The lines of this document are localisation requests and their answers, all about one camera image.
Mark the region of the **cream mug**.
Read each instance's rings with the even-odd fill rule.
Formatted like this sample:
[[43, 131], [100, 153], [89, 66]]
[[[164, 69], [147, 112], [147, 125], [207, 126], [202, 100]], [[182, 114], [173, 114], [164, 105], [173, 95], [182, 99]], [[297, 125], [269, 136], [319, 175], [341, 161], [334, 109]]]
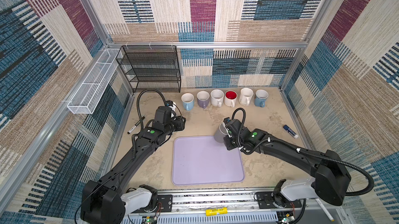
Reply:
[[219, 89], [212, 90], [211, 92], [211, 104], [214, 107], [222, 107], [224, 101], [224, 92]]

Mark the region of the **white round mug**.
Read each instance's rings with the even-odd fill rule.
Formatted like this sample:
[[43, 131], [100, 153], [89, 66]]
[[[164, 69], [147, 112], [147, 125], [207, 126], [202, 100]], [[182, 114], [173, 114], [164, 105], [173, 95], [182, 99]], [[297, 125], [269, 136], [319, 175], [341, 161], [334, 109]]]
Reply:
[[227, 91], [224, 95], [224, 104], [228, 107], [234, 108], [236, 106], [237, 93], [235, 91]]

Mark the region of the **purple mug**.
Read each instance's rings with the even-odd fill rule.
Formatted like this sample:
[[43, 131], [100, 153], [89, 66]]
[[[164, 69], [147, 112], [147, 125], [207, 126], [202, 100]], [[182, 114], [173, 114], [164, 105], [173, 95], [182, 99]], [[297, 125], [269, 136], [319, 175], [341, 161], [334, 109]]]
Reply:
[[198, 106], [206, 109], [209, 105], [210, 94], [207, 91], [200, 91], [196, 95]]

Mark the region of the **grey mug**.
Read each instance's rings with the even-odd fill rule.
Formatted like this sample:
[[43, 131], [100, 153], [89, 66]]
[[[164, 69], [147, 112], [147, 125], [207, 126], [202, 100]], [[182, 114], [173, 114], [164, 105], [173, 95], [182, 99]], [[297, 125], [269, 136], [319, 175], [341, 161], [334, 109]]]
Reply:
[[222, 122], [219, 127], [217, 128], [217, 130], [214, 133], [214, 140], [217, 143], [223, 144], [224, 143], [224, 138], [225, 137], [229, 137], [229, 133], [228, 130], [225, 127], [225, 124]]

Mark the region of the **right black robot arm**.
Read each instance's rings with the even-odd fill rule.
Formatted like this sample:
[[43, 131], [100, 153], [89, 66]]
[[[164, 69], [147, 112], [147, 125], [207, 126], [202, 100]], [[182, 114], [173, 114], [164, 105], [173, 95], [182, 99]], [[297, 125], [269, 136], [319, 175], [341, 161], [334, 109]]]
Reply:
[[[271, 197], [277, 208], [301, 199], [321, 199], [330, 205], [341, 206], [345, 197], [361, 196], [375, 186], [373, 177], [364, 169], [341, 160], [340, 156], [327, 150], [325, 153], [296, 146], [261, 129], [249, 130], [244, 120], [234, 116], [224, 118], [226, 129], [223, 142], [228, 150], [239, 149], [244, 155], [253, 153], [270, 155], [285, 161], [309, 175], [308, 179], [282, 179], [275, 186]], [[367, 179], [364, 189], [349, 192], [353, 169]]]

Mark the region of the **white tall mug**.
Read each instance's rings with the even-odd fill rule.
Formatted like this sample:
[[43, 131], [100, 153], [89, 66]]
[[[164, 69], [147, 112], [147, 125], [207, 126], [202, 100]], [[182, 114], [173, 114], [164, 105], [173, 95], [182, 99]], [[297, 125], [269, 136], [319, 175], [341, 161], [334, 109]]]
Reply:
[[253, 95], [254, 95], [254, 92], [252, 89], [247, 88], [247, 87], [241, 89], [240, 99], [239, 99], [240, 104], [242, 106], [249, 106]]

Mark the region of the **light blue mug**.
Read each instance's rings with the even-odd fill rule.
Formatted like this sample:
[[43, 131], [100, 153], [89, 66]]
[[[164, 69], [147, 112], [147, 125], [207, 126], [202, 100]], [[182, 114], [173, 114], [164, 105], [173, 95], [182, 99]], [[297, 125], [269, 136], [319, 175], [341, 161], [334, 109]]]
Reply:
[[194, 107], [194, 95], [191, 93], [185, 93], [181, 97], [183, 107], [186, 111], [191, 111]]

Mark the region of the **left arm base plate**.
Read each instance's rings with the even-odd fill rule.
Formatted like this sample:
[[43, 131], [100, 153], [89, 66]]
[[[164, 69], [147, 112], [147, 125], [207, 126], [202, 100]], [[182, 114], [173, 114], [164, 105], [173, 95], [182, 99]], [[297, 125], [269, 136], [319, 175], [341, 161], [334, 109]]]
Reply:
[[158, 195], [156, 200], [156, 209], [153, 211], [154, 213], [170, 213], [172, 211], [173, 204], [173, 195], [172, 194], [164, 194]]

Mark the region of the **teal blue square mug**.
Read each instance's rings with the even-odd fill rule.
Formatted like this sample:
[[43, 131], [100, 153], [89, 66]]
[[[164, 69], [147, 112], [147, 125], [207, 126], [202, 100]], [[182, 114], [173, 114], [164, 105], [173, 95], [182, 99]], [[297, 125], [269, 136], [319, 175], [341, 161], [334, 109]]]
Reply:
[[254, 101], [255, 106], [264, 108], [268, 97], [269, 97], [269, 94], [267, 91], [257, 90], [255, 93], [255, 101]]

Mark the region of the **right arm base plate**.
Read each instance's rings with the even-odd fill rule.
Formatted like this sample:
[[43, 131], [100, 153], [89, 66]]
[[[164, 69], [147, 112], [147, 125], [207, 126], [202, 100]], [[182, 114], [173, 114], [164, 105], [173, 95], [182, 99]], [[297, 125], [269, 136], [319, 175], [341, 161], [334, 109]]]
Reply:
[[260, 209], [277, 209], [277, 208], [302, 208], [300, 200], [289, 201], [281, 193], [274, 194], [272, 191], [256, 192], [254, 200], [258, 203]]

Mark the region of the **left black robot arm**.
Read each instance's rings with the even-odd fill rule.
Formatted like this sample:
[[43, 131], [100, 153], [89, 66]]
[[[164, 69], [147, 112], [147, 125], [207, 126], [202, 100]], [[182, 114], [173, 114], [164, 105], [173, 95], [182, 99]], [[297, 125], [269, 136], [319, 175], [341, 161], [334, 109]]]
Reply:
[[160, 209], [158, 191], [141, 185], [128, 191], [128, 184], [144, 161], [165, 144], [174, 132], [185, 129], [186, 118], [172, 100], [162, 95], [163, 105], [147, 125], [140, 120], [140, 132], [132, 135], [132, 147], [123, 158], [99, 180], [90, 180], [82, 191], [82, 203], [76, 210], [89, 224], [120, 224], [126, 214], [139, 209], [153, 212]]

